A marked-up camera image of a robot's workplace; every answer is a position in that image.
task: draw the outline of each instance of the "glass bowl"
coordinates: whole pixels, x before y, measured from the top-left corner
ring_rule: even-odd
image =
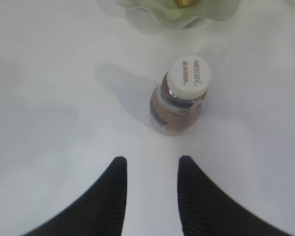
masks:
[[[223,21],[237,10],[241,0],[195,0],[190,6],[180,6],[178,0],[116,0],[124,8],[148,11],[163,27],[180,29],[195,25],[206,18]]]

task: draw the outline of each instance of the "white bottle cap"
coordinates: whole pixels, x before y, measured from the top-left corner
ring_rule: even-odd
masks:
[[[167,74],[167,83],[173,95],[194,100],[207,91],[210,77],[210,68],[203,58],[187,55],[174,62]]]

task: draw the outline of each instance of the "brown liquid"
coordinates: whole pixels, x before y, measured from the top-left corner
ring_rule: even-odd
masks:
[[[168,111],[158,101],[157,88],[150,100],[150,116],[155,128],[164,135],[178,135],[195,124],[201,113],[201,104],[185,115]]]

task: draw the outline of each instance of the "bottle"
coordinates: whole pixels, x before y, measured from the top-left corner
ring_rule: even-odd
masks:
[[[210,83],[210,68],[198,56],[178,58],[152,93],[150,119],[163,135],[179,135],[195,124]]]

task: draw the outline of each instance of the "white floor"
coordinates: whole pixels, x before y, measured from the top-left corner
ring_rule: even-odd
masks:
[[[0,236],[59,213],[119,155],[123,234],[182,236],[183,154],[295,234],[295,0],[243,0],[232,19],[193,30],[142,19],[113,0],[0,0]],[[163,137],[149,97],[184,54],[204,57],[213,83],[196,126]]]

